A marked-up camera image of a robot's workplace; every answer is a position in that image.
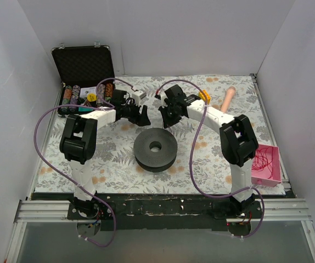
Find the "black cable spool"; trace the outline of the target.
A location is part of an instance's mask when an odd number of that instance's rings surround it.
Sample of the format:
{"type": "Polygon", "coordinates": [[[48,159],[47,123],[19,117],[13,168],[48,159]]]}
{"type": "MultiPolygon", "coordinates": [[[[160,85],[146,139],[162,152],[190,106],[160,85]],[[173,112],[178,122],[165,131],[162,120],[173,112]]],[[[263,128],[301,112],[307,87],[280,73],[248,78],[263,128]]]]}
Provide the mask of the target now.
{"type": "Polygon", "coordinates": [[[150,128],[141,132],[133,145],[137,163],[152,173],[159,173],[171,167],[177,158],[177,151],[176,138],[162,128],[150,128]]]}

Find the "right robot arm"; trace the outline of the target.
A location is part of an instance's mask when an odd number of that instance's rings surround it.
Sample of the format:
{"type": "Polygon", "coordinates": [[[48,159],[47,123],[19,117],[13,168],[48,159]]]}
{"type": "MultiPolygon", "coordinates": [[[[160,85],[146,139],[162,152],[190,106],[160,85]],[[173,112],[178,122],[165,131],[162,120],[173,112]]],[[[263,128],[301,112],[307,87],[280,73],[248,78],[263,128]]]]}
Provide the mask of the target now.
{"type": "Polygon", "coordinates": [[[199,121],[220,136],[221,150],[230,165],[232,187],[227,195],[213,196],[198,192],[212,199],[228,199],[231,213],[242,218],[250,211],[254,202],[254,188],[251,181],[251,168],[258,149],[258,141],[250,120],[246,115],[232,116],[213,108],[207,100],[205,91],[200,95],[186,95],[182,88],[174,85],[166,90],[158,88],[155,98],[161,101],[161,112],[164,127],[177,124],[182,117],[199,121]]]}

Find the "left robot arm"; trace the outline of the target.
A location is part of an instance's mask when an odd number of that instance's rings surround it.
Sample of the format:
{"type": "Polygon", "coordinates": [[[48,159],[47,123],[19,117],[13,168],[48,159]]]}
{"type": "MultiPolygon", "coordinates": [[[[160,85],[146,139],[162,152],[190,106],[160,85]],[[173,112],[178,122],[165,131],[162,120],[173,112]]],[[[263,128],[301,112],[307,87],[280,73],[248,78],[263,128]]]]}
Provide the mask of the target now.
{"type": "Polygon", "coordinates": [[[78,183],[71,203],[86,219],[93,219],[99,213],[97,203],[92,201],[96,189],[90,172],[98,129],[121,118],[126,118],[139,127],[151,125],[147,106],[142,105],[146,92],[135,90],[129,98],[126,98],[126,94],[124,90],[115,89],[109,107],[80,116],[70,115],[65,123],[59,148],[69,161],[72,178],[78,183]]]}

